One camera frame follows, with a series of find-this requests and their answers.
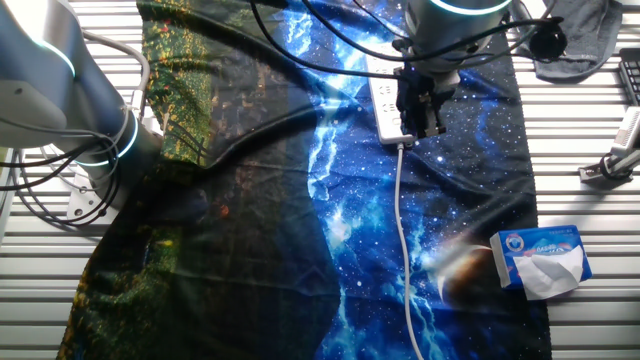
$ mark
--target glowing blue ring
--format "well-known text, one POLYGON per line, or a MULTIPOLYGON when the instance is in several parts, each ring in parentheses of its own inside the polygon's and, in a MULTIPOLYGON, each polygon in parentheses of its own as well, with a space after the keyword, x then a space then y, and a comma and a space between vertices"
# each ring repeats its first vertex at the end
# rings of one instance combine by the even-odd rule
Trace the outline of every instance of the glowing blue ring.
POLYGON ((34 40, 34 42, 42 47, 45 47, 51 51, 53 51, 54 54, 58 55, 60 58, 62 58, 62 60, 64 60, 64 62, 67 63, 67 65, 69 65, 69 67, 71 68, 71 73, 73 74, 73 77, 76 77, 76 68, 73 66, 73 63, 71 62, 71 60, 69 60, 69 58, 62 52, 60 51, 57 47, 49 44, 46 41, 38 41, 38 40, 34 40))
MULTIPOLYGON (((133 146, 133 143, 136 141, 136 137, 138 136, 138 121, 134 119, 133 122, 135 123, 135 127, 133 128, 133 136, 131 137, 131 141, 129 141, 129 144, 127 144, 127 147, 125 147, 122 151, 120 151, 120 153, 118 154, 118 158, 121 158, 122 156, 124 156, 124 154, 126 154, 127 151, 131 149, 131 147, 133 146)), ((95 164, 85 164, 85 163, 81 163, 80 161, 76 161, 76 164, 81 166, 104 166, 109 164, 109 161, 105 160, 103 162, 99 162, 95 164)))
POLYGON ((431 2, 447 11, 451 11, 452 13, 460 14, 460 15, 471 15, 471 16, 479 16, 479 15, 487 15, 493 12, 496 12, 500 9, 505 8, 511 0, 505 0, 502 4, 496 5, 494 7, 486 8, 486 9, 466 9, 457 6, 453 6, 451 4, 447 4, 442 0, 431 0, 431 2))

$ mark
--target black cloth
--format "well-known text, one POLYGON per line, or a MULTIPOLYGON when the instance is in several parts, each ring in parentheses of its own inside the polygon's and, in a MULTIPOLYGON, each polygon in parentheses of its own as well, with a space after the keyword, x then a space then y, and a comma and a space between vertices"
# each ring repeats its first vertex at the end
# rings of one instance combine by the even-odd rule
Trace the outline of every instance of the black cloth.
POLYGON ((614 0, 558 0, 551 11, 564 21, 566 55, 551 63, 535 62, 536 76, 554 83, 579 83, 613 55, 622 24, 622 4, 614 0))
MULTIPOLYGON (((356 41, 391 40, 349 2, 317 5, 356 41)), ((403 2, 365 6, 401 21, 403 2)), ((138 7, 166 161, 92 255, 59 358, 415 358, 393 215, 397 152, 378 141, 367 80, 297 69, 260 48, 244 1, 138 7), (190 12, 222 25, 187 30, 190 12), (251 138, 292 113, 296 122, 251 138)), ((364 56, 298 2, 260 11, 297 56, 364 70, 364 56)), ((506 44, 497 36, 491 48, 506 44)), ((498 230, 536 226, 510 60, 461 76, 442 110, 449 132, 404 159, 418 344, 425 359, 550 359, 545 303, 500 289, 492 260, 444 300, 421 270, 444 243, 488 245, 498 230)))

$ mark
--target metal grating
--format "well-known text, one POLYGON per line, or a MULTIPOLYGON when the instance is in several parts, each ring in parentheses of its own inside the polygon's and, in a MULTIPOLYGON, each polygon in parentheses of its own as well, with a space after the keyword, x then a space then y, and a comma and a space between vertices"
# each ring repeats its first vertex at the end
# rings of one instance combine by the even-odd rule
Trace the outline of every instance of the metal grating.
MULTIPOLYGON (((533 64, 514 59, 538 191, 540 226, 575 224, 594 278, 549 302, 555 359, 640 359, 640 182, 611 191, 580 183, 577 168, 607 153, 628 105, 617 51, 640 47, 640 0, 622 0, 616 55, 577 86, 535 77, 533 64)), ((87 29, 141 47, 134 1, 72 1, 87 29)), ((89 50, 125 100, 139 80, 132 58, 89 43, 89 50)), ((152 114, 147 108, 146 114, 152 114)), ((37 152, 28 156, 40 157, 37 152)), ((34 168, 40 177, 49 168, 34 168)), ((73 180, 73 173, 64 176, 73 180)), ((54 179, 35 188, 64 216, 71 190, 54 179)), ((0 359, 53 359, 80 274, 104 226, 62 233, 13 199, 0 247, 0 359)))

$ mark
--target tissue box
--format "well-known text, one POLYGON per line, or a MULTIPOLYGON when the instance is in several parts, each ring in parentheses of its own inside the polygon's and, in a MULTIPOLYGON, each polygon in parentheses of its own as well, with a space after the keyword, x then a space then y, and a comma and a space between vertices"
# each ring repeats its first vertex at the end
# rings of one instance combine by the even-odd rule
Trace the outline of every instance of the tissue box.
POLYGON ((562 255, 580 247, 583 254, 582 276, 585 281, 593 275, 580 240, 578 228, 573 225, 548 228, 506 230, 491 237, 491 249, 500 275, 500 285, 506 289, 523 287, 514 257, 535 255, 562 255))

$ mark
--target white tissue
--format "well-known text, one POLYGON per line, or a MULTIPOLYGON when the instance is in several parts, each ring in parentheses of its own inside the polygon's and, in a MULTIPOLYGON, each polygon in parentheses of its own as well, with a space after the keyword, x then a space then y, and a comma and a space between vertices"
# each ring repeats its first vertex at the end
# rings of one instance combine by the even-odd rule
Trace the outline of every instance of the white tissue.
POLYGON ((514 257, 527 300, 548 299, 578 287, 582 277, 582 247, 562 255, 514 257))

